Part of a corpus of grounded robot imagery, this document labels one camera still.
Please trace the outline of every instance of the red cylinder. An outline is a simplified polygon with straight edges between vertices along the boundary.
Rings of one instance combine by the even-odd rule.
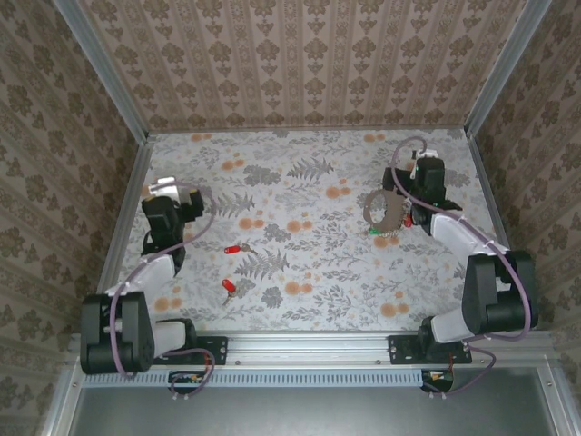
[[[236,292],[236,285],[228,279],[222,280],[222,286],[226,288],[226,291],[228,291],[228,293]]]
[[[403,220],[403,225],[406,227],[411,227],[414,225],[413,221],[411,221],[411,214],[407,215],[406,218]]]
[[[226,248],[224,248],[224,252],[226,254],[237,253],[240,250],[241,250],[241,247],[239,245],[233,245],[232,247],[226,247]]]

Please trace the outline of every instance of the fern pattern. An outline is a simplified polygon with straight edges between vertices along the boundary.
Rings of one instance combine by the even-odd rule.
[[[283,272],[285,266],[289,267],[287,255],[283,256],[281,250],[278,250],[276,254],[268,250],[265,252],[266,255],[258,254],[243,259],[234,273],[263,280],[265,277],[271,279],[273,274],[278,271]]]
[[[295,163],[287,175],[298,179],[318,181],[322,175],[335,171],[325,158],[319,161],[313,157],[311,160],[312,162],[304,158],[300,159],[300,162]]]
[[[465,271],[452,253],[417,227],[391,238],[369,234],[362,217],[395,147],[417,133],[391,131],[372,144],[366,134],[380,132],[225,132],[193,146],[190,134],[160,135],[144,184],[172,175],[200,188],[206,209],[187,223],[188,238],[216,216],[186,245],[182,269],[159,291],[167,311],[157,312],[162,304],[153,301],[151,313],[190,318],[200,331],[371,331],[414,330],[424,317],[457,307]],[[421,134],[446,162],[448,198],[492,233],[461,129]],[[413,149],[402,150],[399,167]],[[374,216],[384,207],[376,201]],[[138,264],[148,230],[138,207],[121,279]],[[242,243],[257,254],[224,253]],[[21,256],[38,262],[34,257],[45,254],[36,246]],[[225,306],[223,279],[237,289]],[[21,313],[12,309],[0,307],[0,326],[16,324]],[[59,329],[41,323],[36,337],[52,340]]]
[[[252,197],[248,197],[248,193],[244,193],[242,197],[239,193],[223,193],[218,197],[216,202],[218,206],[218,214],[226,216],[228,218],[240,215],[244,211],[249,211],[252,207],[255,207]]]

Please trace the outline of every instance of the small key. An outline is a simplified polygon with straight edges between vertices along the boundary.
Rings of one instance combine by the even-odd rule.
[[[258,253],[256,253],[247,243],[243,243],[240,248],[243,252],[256,254],[258,256]]]
[[[224,300],[222,306],[227,305],[230,302],[230,300],[232,300],[236,296],[237,293],[238,291],[229,293],[228,296],[226,297],[226,300]]]

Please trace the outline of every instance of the aluminum frame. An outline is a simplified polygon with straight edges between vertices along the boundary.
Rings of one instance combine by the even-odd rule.
[[[487,208],[488,212],[490,213],[490,220],[494,226],[494,231],[497,234],[498,241],[505,247],[510,248],[507,232],[505,231],[505,226],[502,223],[502,218],[500,218],[500,211],[498,210],[497,202],[494,199],[494,194],[492,193],[492,187],[490,186],[490,181],[488,180],[487,172],[484,168],[484,163],[482,162],[480,151],[478,150],[478,144],[473,134],[467,134],[467,139],[468,148],[472,154],[472,161],[474,162],[474,166],[476,166],[476,174],[480,181],[480,186],[482,187],[484,199],[487,202]]]
[[[201,332],[204,335],[228,336],[229,357],[226,368],[237,370],[326,371],[331,369],[401,370],[447,365],[391,365],[388,336],[410,332]],[[84,374],[78,361],[78,335],[74,335],[72,354],[65,363],[48,413],[43,436],[68,436],[76,412]],[[543,386],[556,434],[581,435],[581,421],[571,391],[553,348],[550,332],[531,332],[520,342],[482,340],[475,342],[498,358],[497,368],[536,368]],[[473,353],[473,362],[457,365],[461,369],[483,368],[488,356]],[[196,370],[199,366],[155,365],[154,370]]]
[[[131,176],[125,190],[113,237],[111,238],[111,245],[105,258],[103,271],[99,278],[97,285],[97,293],[105,292],[117,283],[119,279],[119,271],[123,264],[123,256],[127,249],[127,243],[131,234],[133,225],[133,218],[137,213],[137,204],[141,197],[143,181],[147,175],[149,162],[152,158],[153,145],[151,141],[137,149],[137,155],[133,163]]]
[[[551,0],[530,0],[523,7],[465,122],[470,134],[476,135],[482,127],[550,5]]]

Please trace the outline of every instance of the brown damask wallpaper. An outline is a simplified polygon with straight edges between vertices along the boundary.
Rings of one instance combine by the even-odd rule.
[[[477,139],[510,241],[536,256],[542,323],[581,399],[581,2],[553,1]]]
[[[0,1],[0,434],[38,430],[136,143],[50,1]]]
[[[154,131],[463,124],[526,0],[81,0]]]

